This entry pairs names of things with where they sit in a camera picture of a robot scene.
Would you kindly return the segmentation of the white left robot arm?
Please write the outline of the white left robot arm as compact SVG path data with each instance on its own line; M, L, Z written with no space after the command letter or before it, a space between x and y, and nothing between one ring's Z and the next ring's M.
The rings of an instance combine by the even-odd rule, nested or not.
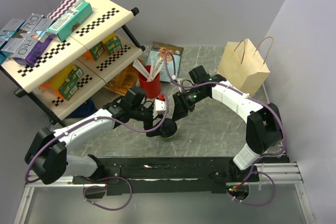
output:
M94 136L115 129L122 125L128 129L130 119L142 121L142 133L159 130L169 110L167 96L163 100L155 99L148 108L144 106L145 92L140 87L129 89L124 96L119 96L105 104L91 116L70 126L50 131L43 128L38 131L25 156L27 171L37 175L45 185L54 183L62 176L81 176L92 183L98 183L105 175L104 165L94 155L73 156L70 152L78 145Z

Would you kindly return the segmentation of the green paper coffee cup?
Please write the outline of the green paper coffee cup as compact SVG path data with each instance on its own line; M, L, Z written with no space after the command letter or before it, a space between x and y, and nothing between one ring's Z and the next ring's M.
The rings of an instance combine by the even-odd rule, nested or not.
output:
M163 142L171 142L173 141L175 138L175 134L174 135L170 135L170 136L161 136L160 139L163 141Z

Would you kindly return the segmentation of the black plastic cup lid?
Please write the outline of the black plastic cup lid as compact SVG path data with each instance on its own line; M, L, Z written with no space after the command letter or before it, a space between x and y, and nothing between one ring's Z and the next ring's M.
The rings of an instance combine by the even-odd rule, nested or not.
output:
M174 135L177 132L177 125L172 119L166 118L161 125L162 136Z

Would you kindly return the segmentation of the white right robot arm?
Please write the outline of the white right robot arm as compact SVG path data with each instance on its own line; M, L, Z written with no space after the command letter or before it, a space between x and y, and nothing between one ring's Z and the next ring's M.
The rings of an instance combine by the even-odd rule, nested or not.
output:
M193 81L191 86L178 83L175 76L170 77L181 89L173 95L173 120L186 117L194 111L196 103L205 98L217 100L235 112L246 123L246 143L233 158L229 175L235 181L243 180L248 174L247 169L284 137L277 106L251 98L219 74L210 76L203 66L192 69L189 75Z

